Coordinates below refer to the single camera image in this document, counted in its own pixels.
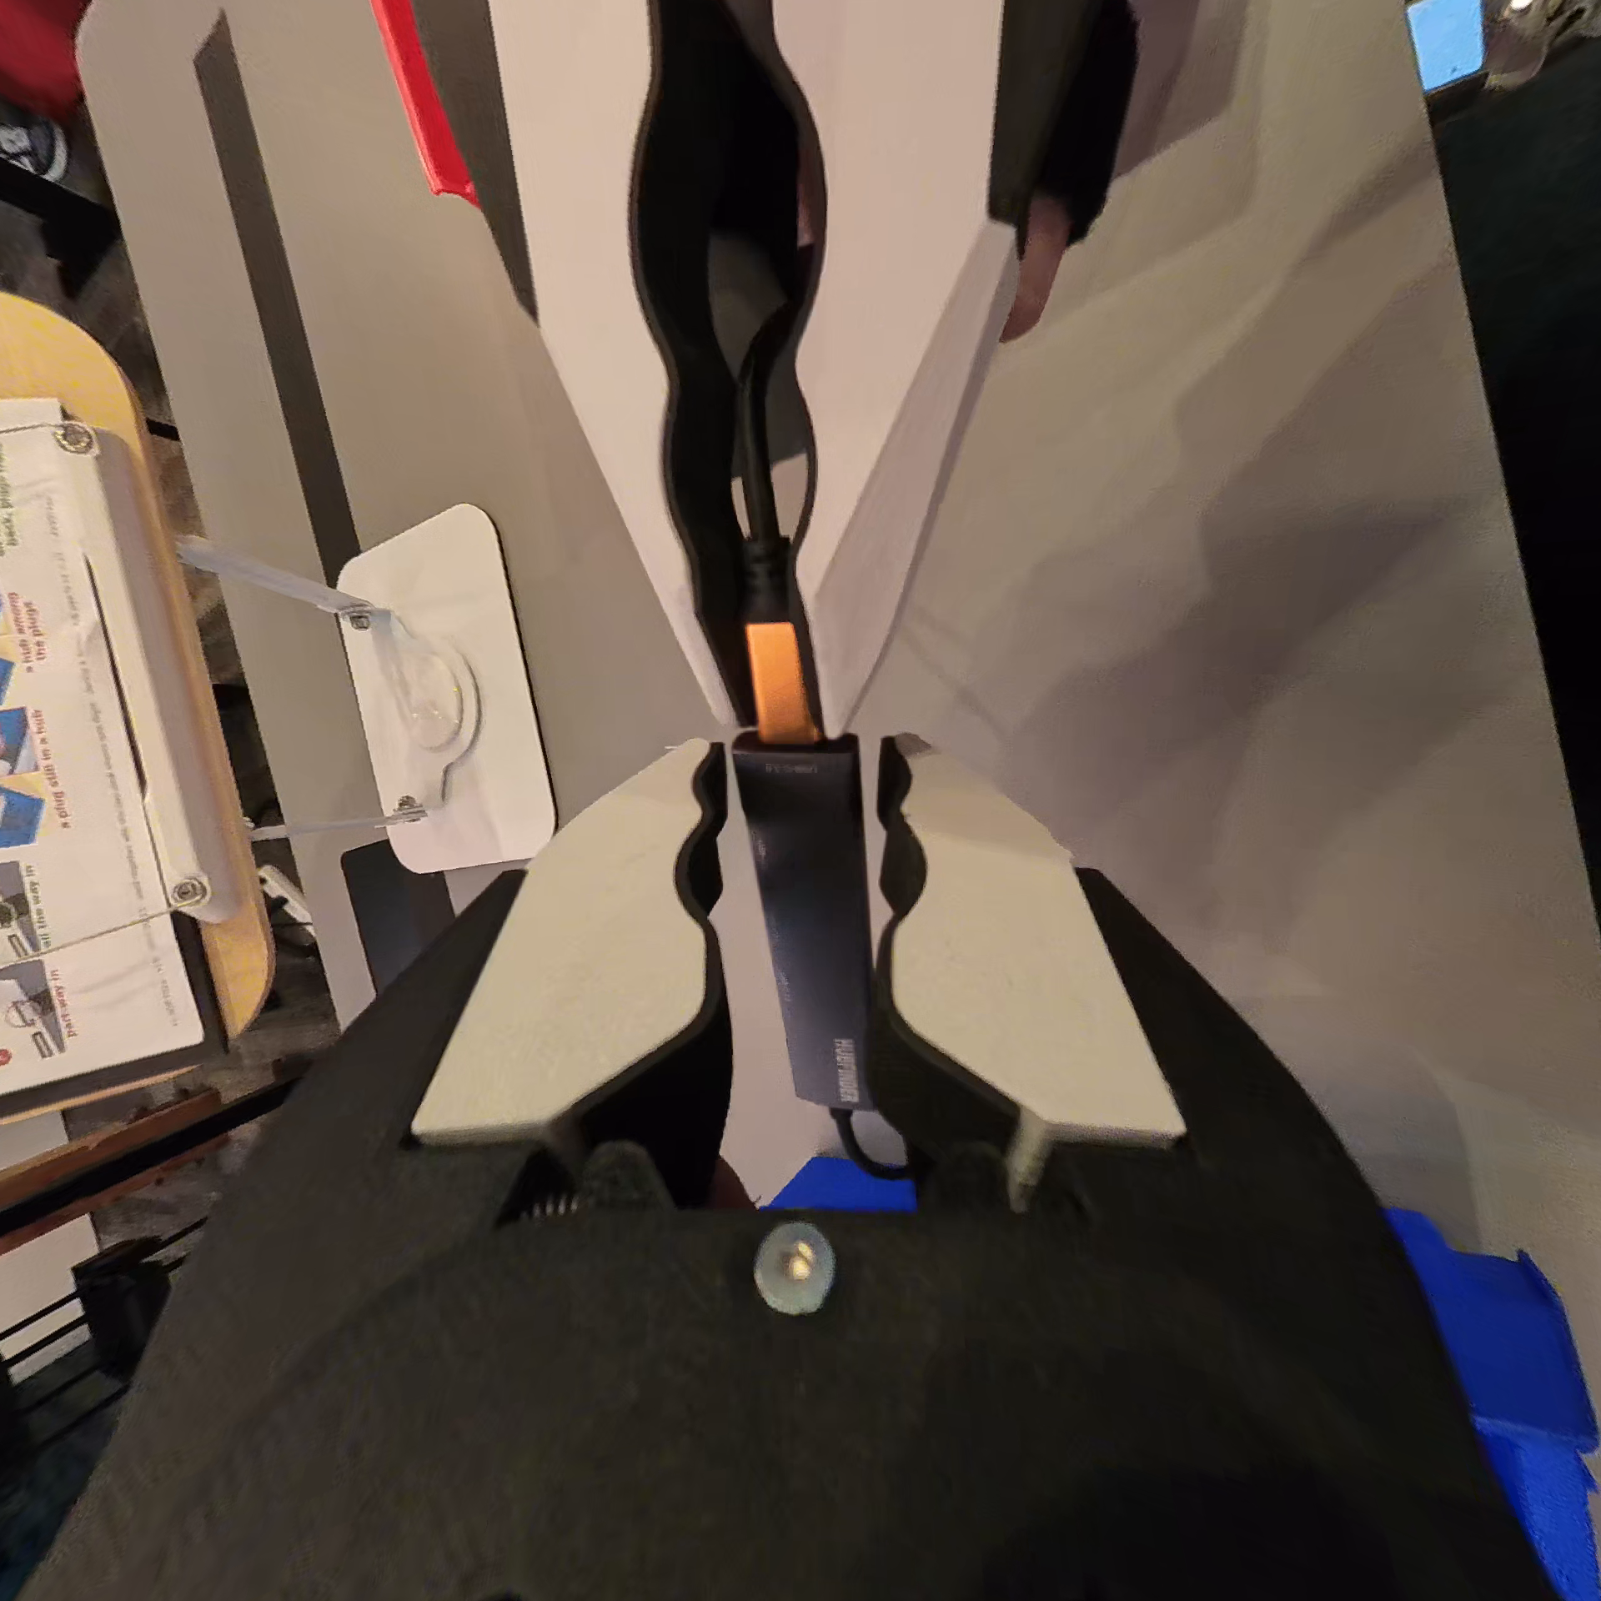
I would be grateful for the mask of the blue plastic bin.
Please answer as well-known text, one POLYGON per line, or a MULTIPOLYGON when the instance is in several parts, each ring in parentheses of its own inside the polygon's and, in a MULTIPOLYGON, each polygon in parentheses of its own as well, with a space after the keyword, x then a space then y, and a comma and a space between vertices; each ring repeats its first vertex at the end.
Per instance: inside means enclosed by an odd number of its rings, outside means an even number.
POLYGON ((1588 1461, 1598 1421, 1561 1297, 1529 1255, 1451 1247, 1424 1215, 1388 1222, 1426 1295, 1474 1430, 1508 1503, 1565 1600, 1598 1600, 1588 1461))

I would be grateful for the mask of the wooden display board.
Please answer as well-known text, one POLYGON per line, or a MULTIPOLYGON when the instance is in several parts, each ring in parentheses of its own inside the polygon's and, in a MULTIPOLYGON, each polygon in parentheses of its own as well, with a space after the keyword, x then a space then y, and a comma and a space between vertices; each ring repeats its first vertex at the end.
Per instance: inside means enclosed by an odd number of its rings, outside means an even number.
POLYGON ((222 1059, 263 1013, 275 982, 275 940, 258 883, 202 637, 176 555, 147 420, 128 380, 90 334, 16 294, 2 311, 4 403, 56 401, 94 443, 107 532, 90 536, 90 569, 107 613, 147 820, 180 929, 212 1007, 206 1051, 100 1074, 48 1100, 4 1100, 12 1123, 143 1089, 222 1059))

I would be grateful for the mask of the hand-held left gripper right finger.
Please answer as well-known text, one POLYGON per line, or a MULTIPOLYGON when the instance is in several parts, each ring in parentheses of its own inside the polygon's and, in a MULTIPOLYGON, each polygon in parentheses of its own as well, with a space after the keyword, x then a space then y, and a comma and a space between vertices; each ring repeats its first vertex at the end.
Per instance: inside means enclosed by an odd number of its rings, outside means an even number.
POLYGON ((908 1154, 1001 1158, 1035 1190, 1068 1146, 1173 1150, 1188 1133, 1072 853, 915 735, 881 746, 868 1081, 908 1154))

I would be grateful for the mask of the printed instruction sheet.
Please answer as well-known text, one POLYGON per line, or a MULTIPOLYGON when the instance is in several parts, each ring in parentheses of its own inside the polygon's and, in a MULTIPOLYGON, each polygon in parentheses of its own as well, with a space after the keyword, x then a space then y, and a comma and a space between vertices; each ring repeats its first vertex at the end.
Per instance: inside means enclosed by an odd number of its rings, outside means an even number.
POLYGON ((16 1104, 216 1036, 147 820, 88 561, 100 532, 88 428, 56 401, 6 401, 2 1091, 16 1104))

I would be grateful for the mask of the black cable orange plug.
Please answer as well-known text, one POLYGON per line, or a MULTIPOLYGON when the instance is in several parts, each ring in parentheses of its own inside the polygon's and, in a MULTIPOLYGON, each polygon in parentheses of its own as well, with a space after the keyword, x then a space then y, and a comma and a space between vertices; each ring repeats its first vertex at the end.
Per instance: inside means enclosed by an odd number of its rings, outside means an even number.
POLYGON ((738 626, 753 689, 753 735, 807 748, 822 733, 793 599, 793 544, 814 498, 814 445, 795 374, 801 313, 791 273, 742 233, 711 250, 719 348, 734 380, 734 510, 740 523, 738 626))

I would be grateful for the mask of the red plastic bin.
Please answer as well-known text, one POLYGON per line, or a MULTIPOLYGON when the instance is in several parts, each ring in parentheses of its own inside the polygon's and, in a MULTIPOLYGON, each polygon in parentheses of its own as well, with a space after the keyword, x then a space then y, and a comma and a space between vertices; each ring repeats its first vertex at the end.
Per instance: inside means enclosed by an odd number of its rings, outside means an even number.
POLYGON ((372 3, 370 8, 431 195, 458 197, 481 208, 427 60, 414 3, 372 3))

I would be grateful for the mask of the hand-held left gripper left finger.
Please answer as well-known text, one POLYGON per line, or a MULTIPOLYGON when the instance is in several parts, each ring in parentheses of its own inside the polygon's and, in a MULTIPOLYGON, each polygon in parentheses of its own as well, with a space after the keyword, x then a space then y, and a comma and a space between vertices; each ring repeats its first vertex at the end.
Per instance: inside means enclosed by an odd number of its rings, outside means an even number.
POLYGON ((595 801, 530 862, 410 1127, 431 1150, 528 1148, 578 1175, 645 1150, 713 1190, 734 1041, 711 914, 727 750, 696 738, 595 801))

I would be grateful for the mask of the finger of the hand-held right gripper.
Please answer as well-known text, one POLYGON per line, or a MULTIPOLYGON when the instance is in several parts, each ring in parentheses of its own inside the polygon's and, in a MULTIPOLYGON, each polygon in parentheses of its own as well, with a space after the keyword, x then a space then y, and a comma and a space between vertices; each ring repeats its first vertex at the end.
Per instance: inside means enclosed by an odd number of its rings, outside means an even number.
POLYGON ((824 731, 889 647, 1016 289, 990 214, 1001 3, 778 3, 824 174, 795 353, 814 441, 793 561, 824 731))
POLYGON ((715 723, 734 700, 694 611, 666 470, 669 372, 635 277, 648 5, 492 3, 536 323, 715 723))

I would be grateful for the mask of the white stand base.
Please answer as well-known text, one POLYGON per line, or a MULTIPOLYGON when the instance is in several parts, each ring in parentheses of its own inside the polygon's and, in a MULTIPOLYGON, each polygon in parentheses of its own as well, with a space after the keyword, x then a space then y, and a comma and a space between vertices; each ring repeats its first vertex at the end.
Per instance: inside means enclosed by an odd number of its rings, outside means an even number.
POLYGON ((507 561, 450 508, 347 563, 340 635, 389 845, 416 876, 526 862, 555 834, 507 561))

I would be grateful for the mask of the dark USB hub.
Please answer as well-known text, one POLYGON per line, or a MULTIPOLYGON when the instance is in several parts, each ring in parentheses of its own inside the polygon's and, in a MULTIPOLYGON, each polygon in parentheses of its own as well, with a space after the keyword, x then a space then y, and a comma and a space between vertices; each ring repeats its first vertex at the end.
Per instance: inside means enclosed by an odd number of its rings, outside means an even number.
POLYGON ((833 1118, 871 1110, 873 940, 860 746, 740 735, 732 773, 784 1017, 793 1091, 833 1118))

